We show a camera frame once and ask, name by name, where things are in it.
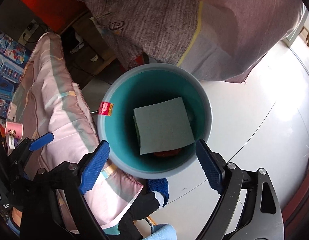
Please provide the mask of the teal trash bin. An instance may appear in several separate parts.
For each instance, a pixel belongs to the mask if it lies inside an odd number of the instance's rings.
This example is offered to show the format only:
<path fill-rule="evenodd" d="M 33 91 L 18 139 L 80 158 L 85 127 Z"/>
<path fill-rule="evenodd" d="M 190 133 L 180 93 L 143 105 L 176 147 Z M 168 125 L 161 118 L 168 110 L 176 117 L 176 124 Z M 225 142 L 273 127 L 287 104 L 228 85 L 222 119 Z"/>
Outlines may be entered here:
<path fill-rule="evenodd" d="M 201 83 L 164 63 L 120 76 L 103 97 L 97 120 L 110 160 L 144 179 L 171 177 L 190 166 L 196 142 L 207 141 L 211 128 L 211 104 Z"/>

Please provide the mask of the pink cartoon cup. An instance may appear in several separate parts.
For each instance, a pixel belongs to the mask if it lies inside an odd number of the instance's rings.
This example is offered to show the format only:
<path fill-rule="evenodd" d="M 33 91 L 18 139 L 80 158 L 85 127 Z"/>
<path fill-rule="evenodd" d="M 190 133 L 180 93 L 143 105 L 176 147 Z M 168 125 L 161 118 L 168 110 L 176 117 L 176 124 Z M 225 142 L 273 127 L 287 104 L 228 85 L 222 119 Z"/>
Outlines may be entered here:
<path fill-rule="evenodd" d="M 17 138 L 17 139 L 22 139 L 23 124 L 7 121 L 5 123 L 5 134 L 12 136 L 14 138 Z"/>

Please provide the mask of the pink plaid tablecloth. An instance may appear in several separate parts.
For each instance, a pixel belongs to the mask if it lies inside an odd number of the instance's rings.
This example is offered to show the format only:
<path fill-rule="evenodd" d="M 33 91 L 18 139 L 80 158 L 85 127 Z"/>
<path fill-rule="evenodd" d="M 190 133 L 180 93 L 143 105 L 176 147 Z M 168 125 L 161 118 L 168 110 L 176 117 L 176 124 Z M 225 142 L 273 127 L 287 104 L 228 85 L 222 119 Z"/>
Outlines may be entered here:
<path fill-rule="evenodd" d="M 90 110 L 67 71 L 61 39 L 44 34 L 37 42 L 7 116 L 23 125 L 23 136 L 36 139 L 52 133 L 54 140 L 36 150 L 25 172 L 33 178 L 41 167 L 76 163 L 99 145 Z M 103 229 L 115 227 L 129 210 L 142 185 L 108 161 L 85 199 Z"/>

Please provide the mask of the blue toy box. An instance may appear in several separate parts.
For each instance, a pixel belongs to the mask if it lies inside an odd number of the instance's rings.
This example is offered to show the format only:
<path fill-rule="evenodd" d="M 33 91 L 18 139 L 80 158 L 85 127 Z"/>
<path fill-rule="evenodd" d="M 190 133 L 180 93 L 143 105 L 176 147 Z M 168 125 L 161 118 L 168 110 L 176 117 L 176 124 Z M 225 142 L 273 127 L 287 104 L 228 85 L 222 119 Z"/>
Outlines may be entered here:
<path fill-rule="evenodd" d="M 23 77 L 30 51 L 0 30 L 0 118 L 6 119 L 10 102 Z"/>

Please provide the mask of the wooden shelf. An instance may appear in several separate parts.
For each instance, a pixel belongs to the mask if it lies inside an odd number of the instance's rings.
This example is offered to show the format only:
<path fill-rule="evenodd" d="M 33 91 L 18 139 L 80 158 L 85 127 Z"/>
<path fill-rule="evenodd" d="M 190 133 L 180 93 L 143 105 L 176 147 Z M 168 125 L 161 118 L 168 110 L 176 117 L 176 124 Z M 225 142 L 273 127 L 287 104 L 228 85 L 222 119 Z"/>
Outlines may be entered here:
<path fill-rule="evenodd" d="M 81 88 L 116 59 L 89 12 L 78 17 L 61 33 L 61 41 L 68 72 Z"/>

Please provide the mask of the grey green paper sheet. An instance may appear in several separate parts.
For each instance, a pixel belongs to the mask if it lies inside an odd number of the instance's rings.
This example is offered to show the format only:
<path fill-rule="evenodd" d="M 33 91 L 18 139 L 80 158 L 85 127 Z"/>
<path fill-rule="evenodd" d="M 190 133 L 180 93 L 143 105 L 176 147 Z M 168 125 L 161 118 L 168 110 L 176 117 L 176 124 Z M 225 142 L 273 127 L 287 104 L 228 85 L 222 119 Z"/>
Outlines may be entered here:
<path fill-rule="evenodd" d="M 133 109 L 140 155 L 163 153 L 195 142 L 181 97 Z"/>

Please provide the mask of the grey knitted sofa cover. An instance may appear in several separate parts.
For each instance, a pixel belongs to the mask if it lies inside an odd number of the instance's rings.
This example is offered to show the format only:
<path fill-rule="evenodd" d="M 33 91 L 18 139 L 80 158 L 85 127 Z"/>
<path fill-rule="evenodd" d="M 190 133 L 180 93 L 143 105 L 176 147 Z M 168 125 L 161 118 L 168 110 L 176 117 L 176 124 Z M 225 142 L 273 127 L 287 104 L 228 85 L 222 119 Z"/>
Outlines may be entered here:
<path fill-rule="evenodd" d="M 300 23 L 302 0 L 75 0 L 127 69 L 146 54 L 199 80 L 241 83 Z"/>

